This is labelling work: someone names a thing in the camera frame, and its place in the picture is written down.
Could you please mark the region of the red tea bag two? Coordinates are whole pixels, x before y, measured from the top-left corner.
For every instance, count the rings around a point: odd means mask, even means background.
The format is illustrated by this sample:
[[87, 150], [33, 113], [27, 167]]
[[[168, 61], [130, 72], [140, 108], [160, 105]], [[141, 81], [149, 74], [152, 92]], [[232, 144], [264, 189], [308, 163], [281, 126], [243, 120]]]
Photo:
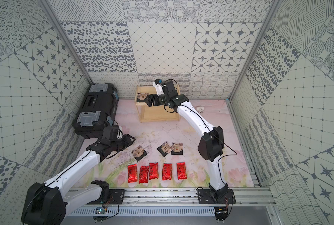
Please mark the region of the red tea bag two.
[[138, 182], [140, 183], [148, 183], [149, 181], [149, 166], [141, 166], [139, 171], [139, 179]]

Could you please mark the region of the floral tea bag two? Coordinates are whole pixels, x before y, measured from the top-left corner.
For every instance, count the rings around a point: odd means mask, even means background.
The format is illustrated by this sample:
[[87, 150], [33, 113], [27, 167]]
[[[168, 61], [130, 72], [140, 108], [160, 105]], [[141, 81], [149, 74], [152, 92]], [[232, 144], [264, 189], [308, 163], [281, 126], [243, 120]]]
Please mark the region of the floral tea bag two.
[[131, 153], [137, 162], [147, 156], [147, 152], [142, 145], [137, 146]]

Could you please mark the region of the aluminium mounting rail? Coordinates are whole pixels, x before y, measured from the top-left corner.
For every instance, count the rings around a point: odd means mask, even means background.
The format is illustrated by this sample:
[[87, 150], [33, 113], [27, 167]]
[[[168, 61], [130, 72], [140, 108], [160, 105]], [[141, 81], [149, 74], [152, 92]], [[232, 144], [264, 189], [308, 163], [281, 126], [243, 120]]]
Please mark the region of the aluminium mounting rail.
[[[254, 187], [233, 187], [235, 206], [276, 206], [268, 187], [260, 187], [254, 173], [251, 173]], [[199, 205], [197, 188], [123, 188], [124, 200], [120, 206], [195, 206]]]

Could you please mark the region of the floral tea bag three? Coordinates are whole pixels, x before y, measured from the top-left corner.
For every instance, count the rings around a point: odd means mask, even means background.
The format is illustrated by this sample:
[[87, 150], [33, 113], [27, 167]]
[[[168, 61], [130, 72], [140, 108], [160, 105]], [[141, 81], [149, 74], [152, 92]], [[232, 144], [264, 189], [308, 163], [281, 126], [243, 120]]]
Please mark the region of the floral tea bag three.
[[172, 146], [168, 141], [166, 141], [166, 142], [162, 143], [157, 148], [157, 150], [163, 157], [165, 157], [166, 155], [168, 155], [172, 151]]

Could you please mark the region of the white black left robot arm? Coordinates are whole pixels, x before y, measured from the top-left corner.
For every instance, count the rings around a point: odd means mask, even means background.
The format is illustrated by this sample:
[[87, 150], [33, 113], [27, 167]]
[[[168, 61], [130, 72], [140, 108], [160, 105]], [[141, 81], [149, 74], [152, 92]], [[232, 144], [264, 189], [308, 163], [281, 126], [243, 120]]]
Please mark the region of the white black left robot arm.
[[88, 171], [131, 146], [135, 137], [124, 134], [118, 125], [104, 128], [102, 137], [66, 169], [44, 183], [35, 183], [27, 191], [21, 222], [25, 225], [59, 225], [74, 210], [88, 204], [105, 206], [113, 201], [106, 181], [95, 180], [70, 195], [69, 190]]

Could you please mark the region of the red tea bag five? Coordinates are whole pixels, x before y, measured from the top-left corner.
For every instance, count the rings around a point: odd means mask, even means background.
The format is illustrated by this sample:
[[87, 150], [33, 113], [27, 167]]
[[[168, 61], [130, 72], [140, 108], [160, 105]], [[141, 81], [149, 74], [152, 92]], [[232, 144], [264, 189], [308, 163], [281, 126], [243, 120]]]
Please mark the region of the red tea bag five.
[[185, 180], [187, 179], [187, 170], [185, 162], [179, 162], [176, 164], [177, 166], [177, 177], [178, 180]]

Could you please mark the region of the green circuit board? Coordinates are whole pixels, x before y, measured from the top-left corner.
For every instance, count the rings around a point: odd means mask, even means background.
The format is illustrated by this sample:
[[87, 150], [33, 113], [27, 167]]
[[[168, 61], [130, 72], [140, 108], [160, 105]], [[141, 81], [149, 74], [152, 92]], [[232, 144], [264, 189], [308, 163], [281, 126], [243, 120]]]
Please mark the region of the green circuit board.
[[95, 211], [95, 214], [96, 215], [104, 215], [104, 214], [106, 214], [106, 211], [103, 208], [97, 208], [96, 211]]

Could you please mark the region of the floral tea bag one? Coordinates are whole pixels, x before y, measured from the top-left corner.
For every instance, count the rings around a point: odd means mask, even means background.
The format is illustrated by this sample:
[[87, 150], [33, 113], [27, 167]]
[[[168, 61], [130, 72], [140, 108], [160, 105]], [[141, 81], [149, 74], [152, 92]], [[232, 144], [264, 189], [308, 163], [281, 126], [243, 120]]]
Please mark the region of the floral tea bag one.
[[136, 102], [145, 102], [146, 99], [148, 98], [148, 95], [149, 95], [148, 92], [138, 92]]

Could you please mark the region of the red tea bag four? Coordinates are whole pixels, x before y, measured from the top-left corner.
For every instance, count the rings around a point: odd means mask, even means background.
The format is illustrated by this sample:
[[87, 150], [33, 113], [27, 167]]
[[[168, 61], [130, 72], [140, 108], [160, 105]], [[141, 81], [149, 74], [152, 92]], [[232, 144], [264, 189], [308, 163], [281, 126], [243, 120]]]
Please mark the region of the red tea bag four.
[[172, 164], [164, 164], [162, 169], [162, 180], [171, 180], [173, 175], [173, 166]]

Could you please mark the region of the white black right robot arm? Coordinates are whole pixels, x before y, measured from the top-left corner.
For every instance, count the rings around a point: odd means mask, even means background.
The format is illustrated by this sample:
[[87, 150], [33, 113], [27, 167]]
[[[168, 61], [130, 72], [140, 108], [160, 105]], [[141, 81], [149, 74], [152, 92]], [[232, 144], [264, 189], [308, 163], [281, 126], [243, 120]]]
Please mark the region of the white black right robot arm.
[[224, 157], [222, 154], [226, 144], [224, 132], [220, 126], [215, 127], [207, 122], [183, 94], [170, 99], [163, 94], [147, 94], [144, 98], [138, 97], [137, 102], [145, 103], [149, 107], [167, 106], [182, 116], [201, 137], [198, 151], [208, 162], [211, 198], [217, 201], [232, 191], [222, 176], [221, 159]]

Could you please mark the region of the light wooden shelf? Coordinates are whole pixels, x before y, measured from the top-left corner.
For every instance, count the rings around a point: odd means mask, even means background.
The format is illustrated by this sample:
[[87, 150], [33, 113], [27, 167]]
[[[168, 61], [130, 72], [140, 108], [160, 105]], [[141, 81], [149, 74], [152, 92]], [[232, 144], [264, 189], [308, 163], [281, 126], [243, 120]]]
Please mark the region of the light wooden shelf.
[[153, 86], [137, 86], [134, 103], [137, 109], [137, 114], [140, 123], [143, 122], [170, 122], [179, 121], [180, 116], [177, 113], [172, 113], [165, 110], [163, 105], [148, 106], [143, 100], [147, 99], [148, 94], [156, 94], [156, 90]]

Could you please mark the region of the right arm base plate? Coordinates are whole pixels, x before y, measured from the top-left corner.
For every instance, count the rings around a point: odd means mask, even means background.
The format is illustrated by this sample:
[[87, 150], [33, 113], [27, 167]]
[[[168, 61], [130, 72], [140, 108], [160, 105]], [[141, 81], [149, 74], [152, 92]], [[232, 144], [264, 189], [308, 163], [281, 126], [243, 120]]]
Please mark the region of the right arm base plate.
[[234, 191], [232, 189], [213, 189], [197, 188], [196, 195], [199, 204], [236, 204]]

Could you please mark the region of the red tea bag one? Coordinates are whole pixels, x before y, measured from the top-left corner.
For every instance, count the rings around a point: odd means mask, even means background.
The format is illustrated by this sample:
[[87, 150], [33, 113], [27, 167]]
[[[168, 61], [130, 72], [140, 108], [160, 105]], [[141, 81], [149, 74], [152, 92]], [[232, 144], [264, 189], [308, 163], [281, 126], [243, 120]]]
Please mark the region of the red tea bag one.
[[138, 172], [137, 172], [137, 165], [129, 165], [127, 167], [128, 170], [128, 183], [133, 183], [138, 181]]

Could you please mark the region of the floral tea bag four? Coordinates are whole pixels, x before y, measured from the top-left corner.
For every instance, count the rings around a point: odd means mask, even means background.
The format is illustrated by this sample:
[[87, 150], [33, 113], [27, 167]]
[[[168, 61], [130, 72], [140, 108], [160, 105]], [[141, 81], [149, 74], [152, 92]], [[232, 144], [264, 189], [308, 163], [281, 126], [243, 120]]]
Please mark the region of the floral tea bag four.
[[172, 155], [182, 155], [183, 154], [183, 143], [181, 142], [173, 142], [172, 143]]

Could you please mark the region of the black plastic toolbox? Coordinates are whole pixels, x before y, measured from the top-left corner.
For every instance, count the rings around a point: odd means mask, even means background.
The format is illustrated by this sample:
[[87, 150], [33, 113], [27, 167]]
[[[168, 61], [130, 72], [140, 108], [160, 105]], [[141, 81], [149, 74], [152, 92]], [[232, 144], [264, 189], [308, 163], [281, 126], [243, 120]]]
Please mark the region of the black plastic toolbox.
[[85, 139], [101, 137], [104, 128], [114, 124], [118, 101], [113, 84], [91, 85], [72, 124], [75, 133]]

